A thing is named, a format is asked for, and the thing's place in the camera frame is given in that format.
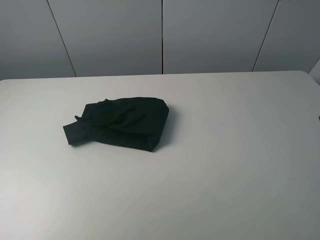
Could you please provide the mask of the black printed t-shirt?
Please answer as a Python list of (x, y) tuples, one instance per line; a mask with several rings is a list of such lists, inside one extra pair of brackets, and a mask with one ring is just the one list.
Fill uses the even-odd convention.
[(164, 100), (155, 97), (105, 99), (86, 104), (82, 115), (63, 130), (71, 146), (98, 142), (152, 152), (169, 112)]

